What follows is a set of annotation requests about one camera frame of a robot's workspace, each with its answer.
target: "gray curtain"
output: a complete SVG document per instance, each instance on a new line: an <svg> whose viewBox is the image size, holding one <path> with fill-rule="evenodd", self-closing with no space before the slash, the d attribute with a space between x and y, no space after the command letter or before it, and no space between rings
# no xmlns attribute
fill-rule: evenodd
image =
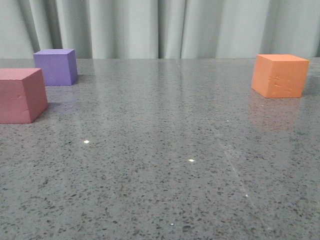
<svg viewBox="0 0 320 240"><path fill-rule="evenodd" d="M0 0L0 58L315 57L320 0Z"/></svg>

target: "table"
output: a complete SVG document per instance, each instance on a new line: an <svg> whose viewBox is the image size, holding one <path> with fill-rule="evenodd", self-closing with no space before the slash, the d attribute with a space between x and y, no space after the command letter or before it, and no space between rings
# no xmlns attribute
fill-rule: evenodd
<svg viewBox="0 0 320 240"><path fill-rule="evenodd" d="M253 91L254 64L78 59L34 123L0 124L0 239L317 239L320 59L301 98Z"/></svg>

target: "purple foam block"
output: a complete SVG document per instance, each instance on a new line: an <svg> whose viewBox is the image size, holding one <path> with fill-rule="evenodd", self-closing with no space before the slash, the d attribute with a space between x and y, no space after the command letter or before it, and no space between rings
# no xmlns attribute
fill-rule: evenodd
<svg viewBox="0 0 320 240"><path fill-rule="evenodd" d="M74 49L45 49L33 54L46 86L71 86L78 78Z"/></svg>

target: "pink foam block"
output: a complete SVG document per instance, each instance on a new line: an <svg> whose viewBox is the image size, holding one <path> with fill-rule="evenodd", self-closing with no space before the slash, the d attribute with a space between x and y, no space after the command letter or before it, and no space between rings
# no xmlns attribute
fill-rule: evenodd
<svg viewBox="0 0 320 240"><path fill-rule="evenodd" d="M40 68L0 68L0 124L32 123L47 107Z"/></svg>

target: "cube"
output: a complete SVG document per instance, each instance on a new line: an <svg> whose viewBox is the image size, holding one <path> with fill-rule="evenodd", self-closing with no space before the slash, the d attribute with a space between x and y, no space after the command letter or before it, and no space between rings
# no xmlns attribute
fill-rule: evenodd
<svg viewBox="0 0 320 240"><path fill-rule="evenodd" d="M46 86L71 86L78 78L74 49L45 49L34 53L33 59Z"/></svg>
<svg viewBox="0 0 320 240"><path fill-rule="evenodd" d="M32 123L47 107L40 68L0 68L0 124Z"/></svg>
<svg viewBox="0 0 320 240"><path fill-rule="evenodd" d="M309 60L290 54L258 54L251 87L265 98L298 98Z"/></svg>

